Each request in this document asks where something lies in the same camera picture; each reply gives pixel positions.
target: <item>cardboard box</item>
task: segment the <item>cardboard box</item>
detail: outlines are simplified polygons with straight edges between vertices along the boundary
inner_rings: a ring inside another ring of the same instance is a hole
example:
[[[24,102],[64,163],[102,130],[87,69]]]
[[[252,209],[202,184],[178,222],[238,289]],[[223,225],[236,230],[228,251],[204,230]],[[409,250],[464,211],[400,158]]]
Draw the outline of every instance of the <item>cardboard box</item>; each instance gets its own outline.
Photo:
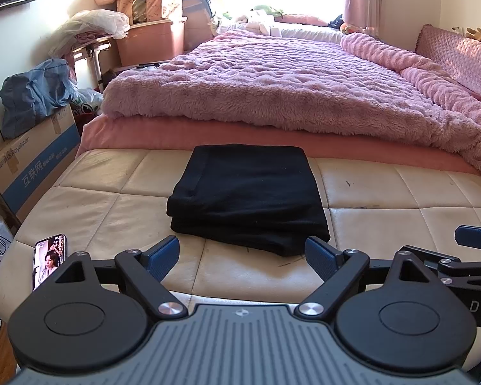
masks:
[[[0,147],[0,204],[20,225],[75,159],[80,136],[70,106]]]

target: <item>folded black pants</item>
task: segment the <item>folded black pants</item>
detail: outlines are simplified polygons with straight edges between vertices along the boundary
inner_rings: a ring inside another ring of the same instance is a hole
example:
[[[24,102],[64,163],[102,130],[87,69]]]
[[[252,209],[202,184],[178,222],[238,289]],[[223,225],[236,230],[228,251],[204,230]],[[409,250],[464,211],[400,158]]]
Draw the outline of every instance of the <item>folded black pants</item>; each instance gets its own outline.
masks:
[[[308,236],[330,240],[302,149],[198,146],[168,199],[171,229],[292,256]]]

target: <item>phone screen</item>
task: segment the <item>phone screen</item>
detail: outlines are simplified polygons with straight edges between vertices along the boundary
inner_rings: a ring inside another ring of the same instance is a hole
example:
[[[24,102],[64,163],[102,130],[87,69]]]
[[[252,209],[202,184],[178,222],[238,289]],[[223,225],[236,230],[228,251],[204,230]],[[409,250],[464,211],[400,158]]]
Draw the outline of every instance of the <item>phone screen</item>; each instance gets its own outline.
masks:
[[[57,235],[36,243],[34,250],[33,289],[48,278],[66,258],[66,236]]]

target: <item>brown plush toy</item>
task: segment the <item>brown plush toy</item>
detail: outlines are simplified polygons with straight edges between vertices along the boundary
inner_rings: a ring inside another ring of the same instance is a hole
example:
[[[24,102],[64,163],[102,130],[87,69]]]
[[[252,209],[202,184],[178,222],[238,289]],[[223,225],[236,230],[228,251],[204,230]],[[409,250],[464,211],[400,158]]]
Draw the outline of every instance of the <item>brown plush toy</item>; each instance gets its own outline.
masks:
[[[477,30],[474,30],[471,28],[467,28],[467,34],[465,36],[481,42],[481,29],[477,28]]]

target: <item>beige leather bench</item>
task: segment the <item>beige leather bench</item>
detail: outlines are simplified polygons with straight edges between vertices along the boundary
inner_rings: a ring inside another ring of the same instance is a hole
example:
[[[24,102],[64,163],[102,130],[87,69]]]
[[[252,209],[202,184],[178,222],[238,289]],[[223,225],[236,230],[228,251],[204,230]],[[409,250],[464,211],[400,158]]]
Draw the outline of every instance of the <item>beige leather bench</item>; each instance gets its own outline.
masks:
[[[39,201],[0,266],[0,317],[7,321],[32,289],[33,246],[65,233],[68,253],[110,259],[173,234],[166,201],[190,151],[94,150],[81,155]],[[331,232],[330,244],[391,259],[405,244],[481,260],[458,246],[460,224],[481,226],[481,177],[401,165],[310,159]],[[163,284],[198,303],[298,303],[321,284],[302,256],[178,235],[181,255]],[[465,368],[481,361],[481,329]]]

